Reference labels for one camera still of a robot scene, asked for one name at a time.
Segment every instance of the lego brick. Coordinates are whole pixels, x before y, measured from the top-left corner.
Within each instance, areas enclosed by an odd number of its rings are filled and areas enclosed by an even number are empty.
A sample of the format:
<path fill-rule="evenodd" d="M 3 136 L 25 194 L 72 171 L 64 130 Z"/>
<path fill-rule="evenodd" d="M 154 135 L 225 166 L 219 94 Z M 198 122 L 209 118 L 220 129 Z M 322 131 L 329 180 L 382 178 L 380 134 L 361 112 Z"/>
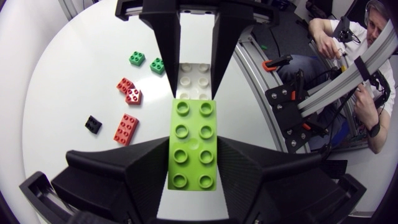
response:
<path fill-rule="evenodd" d="M 142 93 L 138 89 L 130 89 L 127 91 L 126 103 L 129 105 L 140 105 Z"/>
<path fill-rule="evenodd" d="M 150 69 L 159 75 L 161 75 L 164 72 L 164 65 L 163 65 L 163 60 L 160 58 L 156 58 L 150 65 Z"/>
<path fill-rule="evenodd" d="M 138 122 L 137 118 L 124 114 L 113 139 L 123 146 L 128 146 Z"/>
<path fill-rule="evenodd" d="M 141 66 L 141 64 L 144 62 L 145 60 L 145 55 L 143 53 L 140 52 L 134 52 L 130 57 L 129 57 L 129 61 L 132 65 L 137 65 L 137 66 Z"/>
<path fill-rule="evenodd" d="M 176 98 L 211 100 L 210 65 L 181 63 L 178 71 Z"/>
<path fill-rule="evenodd" d="M 216 164 L 215 101 L 174 99 L 168 189 L 215 190 Z"/>
<path fill-rule="evenodd" d="M 116 88 L 126 95 L 129 89 L 134 88 L 134 84 L 127 78 L 123 78 Z"/>
<path fill-rule="evenodd" d="M 102 123 L 97 121 L 93 116 L 90 115 L 90 117 L 88 118 L 85 126 L 86 128 L 91 131 L 94 134 L 98 133 L 98 130 L 100 130 Z"/>

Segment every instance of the white lego brick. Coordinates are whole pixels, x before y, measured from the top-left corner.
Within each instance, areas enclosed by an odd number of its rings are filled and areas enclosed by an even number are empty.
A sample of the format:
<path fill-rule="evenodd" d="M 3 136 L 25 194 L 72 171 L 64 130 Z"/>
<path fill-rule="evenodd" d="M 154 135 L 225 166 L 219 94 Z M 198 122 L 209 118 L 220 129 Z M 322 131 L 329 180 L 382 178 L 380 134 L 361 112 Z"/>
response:
<path fill-rule="evenodd" d="M 177 99 L 211 100 L 210 65 L 181 63 L 175 97 Z"/>

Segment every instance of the red lego brick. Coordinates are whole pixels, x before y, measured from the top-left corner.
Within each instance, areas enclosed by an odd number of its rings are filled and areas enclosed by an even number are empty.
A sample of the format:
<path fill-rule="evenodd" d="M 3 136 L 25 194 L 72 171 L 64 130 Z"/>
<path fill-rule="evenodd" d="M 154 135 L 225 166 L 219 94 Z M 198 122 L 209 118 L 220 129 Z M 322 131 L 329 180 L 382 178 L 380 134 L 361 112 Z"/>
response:
<path fill-rule="evenodd" d="M 128 146 L 130 144 L 132 135 L 136 130 L 138 122 L 139 121 L 137 118 L 128 114 L 124 114 L 113 139 L 123 146 Z"/>
<path fill-rule="evenodd" d="M 126 95 L 129 89 L 134 88 L 134 84 L 132 84 L 132 81 L 127 78 L 123 78 L 116 88 Z"/>
<path fill-rule="evenodd" d="M 129 105 L 140 105 L 142 93 L 141 90 L 130 89 L 127 91 L 126 103 Z"/>

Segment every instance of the white tabletop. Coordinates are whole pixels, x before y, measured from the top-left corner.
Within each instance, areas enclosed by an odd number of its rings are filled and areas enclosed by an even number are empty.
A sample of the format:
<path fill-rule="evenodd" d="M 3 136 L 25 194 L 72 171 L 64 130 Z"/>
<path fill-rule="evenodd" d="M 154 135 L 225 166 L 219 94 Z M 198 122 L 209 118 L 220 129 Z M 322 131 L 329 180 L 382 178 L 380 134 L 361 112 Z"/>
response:
<path fill-rule="evenodd" d="M 26 176 L 44 172 L 52 180 L 67 167 L 69 150 L 104 151 L 121 147 L 113 136 L 124 113 L 139 120 L 131 144 L 169 135 L 172 92 L 166 74 L 151 72 L 160 57 L 153 30 L 138 17 L 114 16 L 116 0 L 83 11 L 51 41 L 30 81 L 22 127 Z M 180 61 L 210 63 L 212 15 L 181 15 Z M 129 63 L 133 51 L 145 54 L 141 67 Z M 144 95 L 129 106 L 116 85 L 126 77 Z M 234 58 L 215 97 L 218 135 L 275 149 L 257 101 Z M 97 135 L 85 128 L 89 115 L 102 122 Z M 214 192 L 164 189 L 159 218 L 227 218 L 220 176 Z"/>

